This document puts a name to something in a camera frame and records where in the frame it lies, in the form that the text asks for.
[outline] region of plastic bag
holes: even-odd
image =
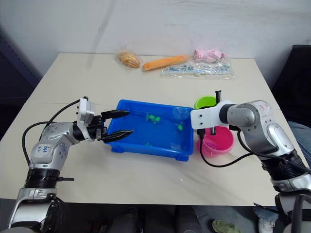
[[[130,51],[126,46],[114,54],[113,59],[125,69],[137,69],[142,65],[142,59]]]
[[[196,62],[191,60],[169,67],[165,67],[161,74],[164,76],[175,76],[177,78],[195,77],[195,78],[216,78],[216,79],[232,79],[235,74],[231,68],[231,64],[226,62]]]

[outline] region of blue plastic tray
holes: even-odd
[[[193,152],[192,108],[120,100],[117,109],[128,110],[130,114],[112,119],[108,133],[117,130],[134,132],[108,143],[111,151],[159,155],[179,161],[189,159]]]

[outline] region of pink plastic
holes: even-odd
[[[205,130],[203,139],[202,153],[204,157],[215,158],[221,154],[229,153],[234,146],[234,137],[232,132],[221,126],[216,126],[216,135],[210,135],[210,130]],[[197,142],[197,148],[200,150],[200,140]]]

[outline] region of green toy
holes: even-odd
[[[183,124],[182,122],[180,124],[176,124],[179,131],[183,131],[183,129],[184,129],[182,124]]]
[[[146,121],[151,120],[152,122],[155,120],[155,116],[154,115],[149,115],[148,113],[146,114]]]
[[[153,123],[156,124],[157,122],[160,122],[161,117],[157,116],[154,120]]]

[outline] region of carrot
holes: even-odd
[[[189,59],[189,56],[181,55],[181,56],[168,57],[168,58],[156,60],[153,62],[147,62],[142,66],[142,70],[146,71],[146,70],[166,67],[166,66],[170,66],[173,64],[186,62],[188,59]]]

